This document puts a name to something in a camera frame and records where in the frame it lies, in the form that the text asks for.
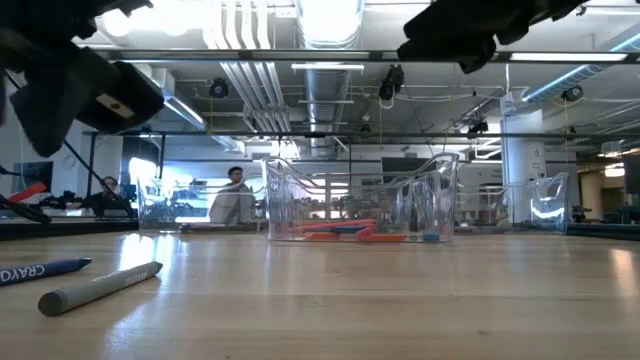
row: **transparent container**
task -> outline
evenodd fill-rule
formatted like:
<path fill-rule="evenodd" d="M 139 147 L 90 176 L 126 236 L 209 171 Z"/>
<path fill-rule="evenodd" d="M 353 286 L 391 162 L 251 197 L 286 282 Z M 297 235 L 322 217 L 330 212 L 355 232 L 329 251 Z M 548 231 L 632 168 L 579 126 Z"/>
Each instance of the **transparent container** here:
<path fill-rule="evenodd" d="M 461 188 L 456 232 L 566 233 L 569 174 L 506 186 Z"/>
<path fill-rule="evenodd" d="M 264 221 L 264 188 L 186 185 L 138 179 L 140 230 L 178 231 L 200 228 L 251 228 Z"/>
<path fill-rule="evenodd" d="M 376 174 L 303 174 L 286 160 L 264 158 L 267 237 L 362 243 L 450 241 L 458 158 L 442 153 L 415 171 Z"/>

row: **gray crayon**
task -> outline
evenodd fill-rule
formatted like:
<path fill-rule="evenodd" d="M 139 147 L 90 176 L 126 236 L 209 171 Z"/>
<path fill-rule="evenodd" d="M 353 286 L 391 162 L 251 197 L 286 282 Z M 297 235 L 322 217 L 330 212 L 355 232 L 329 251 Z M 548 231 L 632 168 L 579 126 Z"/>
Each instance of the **gray crayon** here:
<path fill-rule="evenodd" d="M 38 302 L 38 309 L 45 316 L 58 316 L 155 276 L 160 269 L 162 269 L 162 264 L 152 261 L 129 270 L 117 271 L 93 279 L 88 283 L 52 291 L 42 295 Z"/>

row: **metal rail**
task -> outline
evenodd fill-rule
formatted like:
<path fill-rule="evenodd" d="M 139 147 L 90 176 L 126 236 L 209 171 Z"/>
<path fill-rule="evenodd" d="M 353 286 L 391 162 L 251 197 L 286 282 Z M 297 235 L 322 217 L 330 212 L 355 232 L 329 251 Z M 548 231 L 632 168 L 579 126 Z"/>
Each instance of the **metal rail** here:
<path fill-rule="evenodd" d="M 270 62 L 270 61 L 301 61 L 301 62 L 341 62 L 341 63 L 452 63 L 473 61 L 477 56 L 458 56 L 455 58 L 433 56 L 417 59 L 398 58 L 395 50 L 189 50 L 189 49 L 96 49 L 105 59 L 110 61 L 126 61 L 141 63 L 164 62 Z M 512 60 L 512 55 L 518 54 L 558 54 L 565 56 L 550 57 L 551 60 Z M 498 51 L 489 63 L 494 64 L 562 64 L 562 65 L 638 65 L 640 53 L 620 52 L 625 56 L 616 61 L 576 60 L 576 54 L 611 55 L 611 52 L 547 52 L 547 51 Z"/>

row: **crayon label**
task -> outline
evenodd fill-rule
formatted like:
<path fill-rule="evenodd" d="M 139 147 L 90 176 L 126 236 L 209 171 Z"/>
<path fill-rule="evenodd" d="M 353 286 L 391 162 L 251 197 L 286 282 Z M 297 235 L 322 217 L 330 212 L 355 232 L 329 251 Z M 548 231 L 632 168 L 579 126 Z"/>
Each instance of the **crayon label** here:
<path fill-rule="evenodd" d="M 44 266 L 25 266 L 23 268 L 15 268 L 11 270 L 0 270 L 0 283 L 14 282 L 44 274 Z"/>
<path fill-rule="evenodd" d="M 148 273 L 148 271 L 145 271 L 137 275 L 129 276 L 128 278 L 124 279 L 124 286 L 129 286 L 146 279 Z"/>

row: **wooden tabletop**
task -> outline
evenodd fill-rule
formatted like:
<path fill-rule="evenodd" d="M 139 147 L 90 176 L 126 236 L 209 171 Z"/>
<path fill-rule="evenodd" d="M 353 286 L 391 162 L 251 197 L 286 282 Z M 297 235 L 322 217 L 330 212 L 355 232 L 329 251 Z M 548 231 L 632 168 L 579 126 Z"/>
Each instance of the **wooden tabletop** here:
<path fill-rule="evenodd" d="M 640 243 L 451 244 L 100 234 L 0 243 L 3 266 L 92 257 L 0 288 L 1 359 L 639 359 Z M 151 260 L 148 280 L 57 318 L 39 297 Z"/>

